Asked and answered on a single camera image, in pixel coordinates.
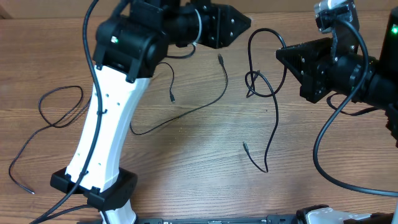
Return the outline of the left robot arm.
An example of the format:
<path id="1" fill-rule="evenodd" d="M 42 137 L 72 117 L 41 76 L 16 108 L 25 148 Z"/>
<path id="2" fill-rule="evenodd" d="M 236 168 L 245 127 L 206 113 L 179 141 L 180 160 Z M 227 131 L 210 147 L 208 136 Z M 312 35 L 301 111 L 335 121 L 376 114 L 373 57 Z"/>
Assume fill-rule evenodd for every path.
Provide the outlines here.
<path id="1" fill-rule="evenodd" d="M 130 198 L 137 175 L 119 161 L 133 114 L 156 66 L 174 44 L 229 46 L 251 26 L 233 6 L 210 1 L 121 1 L 98 26 L 86 58 L 93 91 L 80 142 L 50 184 L 66 197 L 82 194 L 104 223 L 135 223 Z"/>

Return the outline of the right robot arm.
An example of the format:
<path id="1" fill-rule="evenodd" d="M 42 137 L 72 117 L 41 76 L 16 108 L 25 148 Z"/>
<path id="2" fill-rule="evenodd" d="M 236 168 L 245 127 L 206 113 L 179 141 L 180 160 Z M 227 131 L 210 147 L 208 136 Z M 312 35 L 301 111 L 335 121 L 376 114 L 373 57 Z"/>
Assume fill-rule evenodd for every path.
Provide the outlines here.
<path id="1" fill-rule="evenodd" d="M 397 137 L 397 8 L 389 14 L 379 58 L 369 56 L 359 33 L 358 14 L 353 1 L 321 1 L 314 6 L 315 21 L 322 34 L 332 37 L 312 40 L 277 50 L 277 60 L 301 84 L 300 96 L 317 103 L 329 92 L 345 95 L 319 132 L 312 159 L 327 181 L 347 190 L 370 195 L 397 197 L 397 192 L 369 189 L 337 180 L 327 174 L 318 160 L 322 137 L 350 102 L 366 103 L 383 110 L 387 129 Z"/>

